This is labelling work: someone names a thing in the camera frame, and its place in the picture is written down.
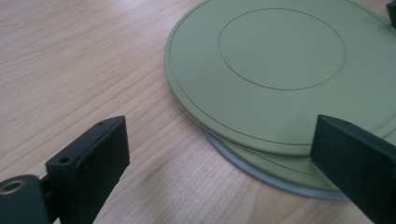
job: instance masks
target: wooden table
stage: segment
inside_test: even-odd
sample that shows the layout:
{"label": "wooden table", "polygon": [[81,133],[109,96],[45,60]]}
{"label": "wooden table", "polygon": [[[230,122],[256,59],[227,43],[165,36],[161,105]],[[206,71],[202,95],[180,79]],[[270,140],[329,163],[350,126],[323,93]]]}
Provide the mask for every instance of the wooden table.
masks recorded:
{"label": "wooden table", "polygon": [[[387,0],[361,1],[387,15]],[[43,176],[45,161],[94,123],[125,115],[131,165],[97,223],[371,223],[353,203],[242,173],[183,112],[163,50],[200,2],[0,1],[0,180]]]}

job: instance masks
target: gray disc edge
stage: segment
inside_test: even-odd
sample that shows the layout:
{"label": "gray disc edge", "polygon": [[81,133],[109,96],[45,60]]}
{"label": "gray disc edge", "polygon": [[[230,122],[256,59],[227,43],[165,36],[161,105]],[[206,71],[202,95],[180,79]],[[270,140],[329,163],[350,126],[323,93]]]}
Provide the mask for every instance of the gray disc edge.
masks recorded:
{"label": "gray disc edge", "polygon": [[274,178],[268,174],[263,173],[262,171],[256,169],[251,166],[247,162],[241,160],[236,157],[227,147],[225,147],[218,138],[216,138],[213,134],[208,131],[202,129],[206,139],[209,143],[216,149],[216,151],[223,156],[227,161],[236,166],[241,171],[247,173],[253,178],[265,183],[271,187],[276,189],[284,190],[288,193],[296,194],[299,196],[305,196],[314,199],[328,200],[328,201],[338,201],[338,202],[346,202],[350,201],[348,197],[342,192],[331,192],[325,190],[318,189],[310,189],[302,186],[298,186],[295,184],[291,184],[289,182]]}

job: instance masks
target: stacked plate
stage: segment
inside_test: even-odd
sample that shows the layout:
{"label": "stacked plate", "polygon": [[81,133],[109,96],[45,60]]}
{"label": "stacked plate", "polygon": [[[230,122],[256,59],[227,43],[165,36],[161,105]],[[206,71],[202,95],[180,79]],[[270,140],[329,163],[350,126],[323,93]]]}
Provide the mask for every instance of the stacked plate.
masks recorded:
{"label": "stacked plate", "polygon": [[345,0],[211,0],[173,29],[164,63],[184,110],[270,185],[344,200],[311,162],[318,114],[396,144],[396,30]]}

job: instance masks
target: green circular plate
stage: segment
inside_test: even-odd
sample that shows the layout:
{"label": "green circular plate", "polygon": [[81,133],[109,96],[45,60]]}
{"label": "green circular plate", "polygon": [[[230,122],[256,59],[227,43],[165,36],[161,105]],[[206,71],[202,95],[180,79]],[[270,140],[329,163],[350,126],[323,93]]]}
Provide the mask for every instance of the green circular plate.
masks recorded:
{"label": "green circular plate", "polygon": [[317,116],[381,137],[395,130],[395,37],[345,0],[212,0],[170,34],[165,72],[186,112],[234,155],[285,181],[335,191],[309,160]]}

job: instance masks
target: wood grain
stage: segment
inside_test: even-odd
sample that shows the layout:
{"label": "wood grain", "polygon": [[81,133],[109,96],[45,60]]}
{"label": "wood grain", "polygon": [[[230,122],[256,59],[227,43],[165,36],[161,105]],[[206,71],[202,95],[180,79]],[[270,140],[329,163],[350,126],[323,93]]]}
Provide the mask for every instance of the wood grain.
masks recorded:
{"label": "wood grain", "polygon": [[[371,223],[245,175],[170,91],[163,51],[201,0],[0,1],[0,180],[44,162],[99,120],[125,115],[131,165],[97,223]],[[364,5],[386,16],[385,0]]]}

